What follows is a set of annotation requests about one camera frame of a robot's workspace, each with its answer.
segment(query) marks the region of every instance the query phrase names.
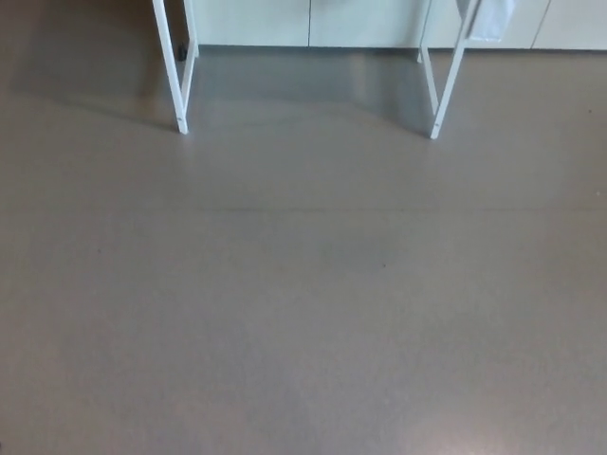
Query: floor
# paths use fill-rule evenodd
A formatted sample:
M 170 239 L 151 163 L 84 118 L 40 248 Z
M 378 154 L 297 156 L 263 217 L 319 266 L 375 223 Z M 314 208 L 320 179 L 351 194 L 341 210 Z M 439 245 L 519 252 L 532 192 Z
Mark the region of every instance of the floor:
M 0 3 L 2 454 L 606 453 L 607 56 L 410 57 Z

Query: white metal frame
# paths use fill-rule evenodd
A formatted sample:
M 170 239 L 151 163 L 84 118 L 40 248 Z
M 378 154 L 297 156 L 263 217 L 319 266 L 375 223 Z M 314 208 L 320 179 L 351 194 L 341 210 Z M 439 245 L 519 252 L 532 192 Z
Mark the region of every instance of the white metal frame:
M 162 57 L 164 58 L 164 64 L 167 68 L 167 76 L 169 78 L 169 85 L 171 87 L 171 95 L 173 97 L 173 105 L 175 107 L 177 126 L 179 128 L 179 133 L 182 135 L 187 135 L 187 114 L 188 104 L 190 103 L 190 91 L 192 89 L 193 67 L 195 60 L 198 58 L 199 52 L 198 35 L 196 33 L 196 23 L 193 15 L 193 0 L 183 1 L 190 42 L 188 43 L 188 55 L 186 58 L 182 81 L 179 80 L 179 75 L 177 73 L 173 42 L 171 40 L 171 31 L 169 30 L 167 12 L 164 8 L 164 0 L 153 1 L 154 14 L 156 16 L 156 24 L 158 26 L 158 34 L 160 35 L 160 45 L 162 47 Z
M 428 91 L 430 93 L 430 105 L 432 107 L 433 123 L 430 129 L 430 139 L 438 138 L 440 129 L 443 126 L 443 120 L 447 114 L 447 108 L 451 101 L 451 95 L 453 93 L 453 87 L 457 80 L 460 65 L 464 57 L 464 51 L 469 43 L 469 32 L 473 26 L 474 16 L 481 0 L 469 0 L 468 7 L 461 14 L 461 26 L 457 39 L 455 41 L 455 47 L 453 48 L 453 57 L 451 61 L 451 68 L 447 76 L 445 83 L 445 89 L 440 99 L 438 98 L 438 91 L 436 90 L 436 82 L 434 81 L 434 72 L 432 71 L 432 62 L 430 59 L 430 52 L 426 44 L 426 37 L 428 35 L 429 23 L 432 16 L 432 3 L 431 0 L 428 5 L 428 11 L 426 13 L 426 20 L 424 21 L 424 28 L 422 31 L 421 42 L 419 45 L 419 53 L 417 54 L 417 61 L 424 66 L 424 74 L 426 76 L 426 84 L 428 85 Z
M 171 94 L 173 96 L 173 104 L 175 106 L 175 116 L 177 120 L 177 126 L 179 132 L 183 135 L 188 134 L 188 104 L 190 102 L 190 91 L 192 88 L 192 77 L 194 62 L 198 57 L 198 37 L 196 33 L 196 25 L 193 14 L 193 0 L 183 0 L 184 8 L 186 13 L 186 22 L 188 25 L 188 34 L 190 42 L 188 44 L 188 55 L 186 59 L 183 80 L 179 80 L 177 73 L 177 65 L 175 63 L 174 48 L 171 40 L 171 32 L 169 30 L 169 24 L 167 21 L 167 14 L 164 8 L 164 0 L 153 0 L 154 1 L 154 13 L 156 15 L 156 23 L 158 26 L 158 34 L 160 36 L 160 44 L 162 46 L 162 55 L 164 63 L 167 69 L 167 76 L 169 78 L 169 85 L 171 87 Z M 436 139 L 440 133 L 443 120 L 449 107 L 451 100 L 451 94 L 455 81 L 459 73 L 459 68 L 464 57 L 464 51 L 469 43 L 469 31 L 473 26 L 474 16 L 476 14 L 477 7 L 482 0 L 469 0 L 468 8 L 461 14 L 461 27 L 457 34 L 455 41 L 455 47 L 453 49 L 453 56 L 451 62 L 451 68 L 449 75 L 447 76 L 447 82 L 445 89 L 439 99 L 438 91 L 436 90 L 436 83 L 434 81 L 434 73 L 432 71 L 432 62 L 430 59 L 430 52 L 426 44 L 426 38 L 428 35 L 428 29 L 430 27 L 430 21 L 432 17 L 432 5 L 433 1 L 429 1 L 426 18 L 424 21 L 424 27 L 422 31 L 422 37 L 419 45 L 419 52 L 417 61 L 423 65 L 426 84 L 428 85 L 428 91 L 430 95 L 430 103 L 432 107 L 433 123 L 430 129 L 430 138 Z

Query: white stand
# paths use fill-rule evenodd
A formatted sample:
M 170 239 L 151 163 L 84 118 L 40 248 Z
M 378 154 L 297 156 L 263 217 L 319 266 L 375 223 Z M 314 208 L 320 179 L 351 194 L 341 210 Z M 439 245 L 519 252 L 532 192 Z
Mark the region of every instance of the white stand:
M 462 14 L 462 23 L 457 33 L 457 39 L 455 41 L 455 47 L 453 48 L 453 57 L 451 61 L 451 68 L 449 75 L 447 76 L 447 82 L 445 83 L 445 89 L 441 98 L 438 98 L 438 92 L 436 91 L 436 83 L 434 82 L 434 72 L 432 71 L 432 62 L 430 60 L 430 53 L 428 52 L 428 46 L 426 45 L 426 34 L 428 31 L 428 24 L 430 22 L 430 16 L 432 15 L 432 0 L 429 2 L 428 11 L 426 13 L 426 21 L 424 22 L 424 29 L 422 31 L 421 43 L 419 45 L 419 53 L 417 55 L 417 61 L 424 65 L 424 73 L 426 75 L 426 84 L 428 85 L 428 91 L 430 92 L 430 104 L 432 107 L 432 114 L 434 116 L 434 122 L 430 130 L 430 139 L 436 139 L 440 133 L 440 129 L 443 126 L 443 120 L 445 114 L 447 114 L 447 108 L 449 107 L 449 101 L 451 100 L 451 94 L 453 93 L 453 87 L 457 80 L 459 68 L 464 57 L 464 51 L 468 45 L 469 31 L 473 26 L 474 15 L 480 4 L 481 0 L 470 0 L 468 8 Z
M 186 22 L 188 25 L 188 34 L 190 42 L 188 43 L 188 56 L 186 66 L 183 72 L 183 81 L 179 81 L 177 74 L 177 65 L 173 53 L 173 43 L 171 41 L 171 31 L 167 21 L 167 12 L 164 8 L 164 0 L 154 1 L 154 14 L 156 15 L 156 24 L 158 34 L 160 35 L 160 45 L 162 46 L 162 56 L 164 64 L 167 67 L 167 76 L 171 86 L 171 95 L 173 96 L 173 105 L 175 107 L 175 116 L 177 117 L 177 126 L 179 133 L 188 134 L 188 104 L 190 103 L 190 89 L 192 88 L 193 64 L 198 58 L 198 36 L 196 34 L 196 25 L 193 18 L 192 0 L 184 0 L 186 10 Z
M 198 57 L 198 38 L 196 33 L 195 20 L 193 16 L 193 0 L 183 0 L 186 12 L 186 21 L 188 25 L 188 33 L 190 36 L 190 42 L 188 44 L 188 56 L 186 59 L 185 70 L 183 74 L 183 81 L 179 81 L 177 74 L 177 66 L 175 64 L 175 57 L 173 51 L 173 43 L 171 41 L 171 32 L 169 31 L 169 24 L 167 21 L 167 14 L 164 8 L 164 0 L 153 0 L 154 1 L 154 13 L 156 15 L 156 23 L 158 26 L 158 34 L 160 36 L 160 44 L 162 46 L 162 55 L 164 57 L 164 63 L 167 68 L 167 76 L 169 78 L 169 85 L 171 86 L 171 94 L 173 96 L 173 104 L 175 106 L 175 116 L 177 119 L 177 126 L 179 133 L 182 135 L 188 134 L 188 103 L 190 101 L 190 89 L 192 88 L 192 77 L 193 67 L 196 58 Z M 423 64 L 424 74 L 426 76 L 426 84 L 430 93 L 430 103 L 432 106 L 433 124 L 430 130 L 430 138 L 436 139 L 440 133 L 449 102 L 451 100 L 451 94 L 457 74 L 459 72 L 460 64 L 464 56 L 464 51 L 468 44 L 469 31 L 473 25 L 474 15 L 477 7 L 482 0 L 470 0 L 468 9 L 462 14 L 462 24 L 457 34 L 457 40 L 455 42 L 455 48 L 453 49 L 453 57 L 451 62 L 451 69 L 447 77 L 445 89 L 441 98 L 438 98 L 438 92 L 436 90 L 436 83 L 434 82 L 434 73 L 432 71 L 432 62 L 430 60 L 430 53 L 426 46 L 426 35 L 429 28 L 429 22 L 432 15 L 432 3 L 430 0 L 428 5 L 428 11 L 426 13 L 426 19 L 424 22 L 424 28 L 422 32 L 422 38 L 419 46 L 419 53 L 417 61 Z

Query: white paper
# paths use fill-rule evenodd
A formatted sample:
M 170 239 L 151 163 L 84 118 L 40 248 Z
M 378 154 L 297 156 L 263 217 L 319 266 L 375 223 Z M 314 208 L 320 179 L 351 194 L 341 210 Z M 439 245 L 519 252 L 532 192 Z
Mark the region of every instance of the white paper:
M 518 0 L 480 0 L 468 38 L 475 41 L 502 41 Z M 457 0 L 459 13 L 466 13 L 470 0 Z

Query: cabinet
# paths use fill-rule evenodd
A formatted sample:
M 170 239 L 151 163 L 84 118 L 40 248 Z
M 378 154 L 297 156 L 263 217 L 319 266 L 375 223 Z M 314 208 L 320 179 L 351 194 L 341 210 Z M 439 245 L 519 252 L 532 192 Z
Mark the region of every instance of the cabinet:
M 194 0 L 201 45 L 307 46 L 309 0 Z
M 310 45 L 417 47 L 427 7 L 428 0 L 312 0 Z
M 607 49 L 606 0 L 552 0 L 538 49 Z
M 202 45 L 418 47 L 429 0 L 193 0 Z M 607 50 L 607 0 L 519 0 L 501 43 Z M 428 44 L 452 47 L 455 0 L 434 0 Z

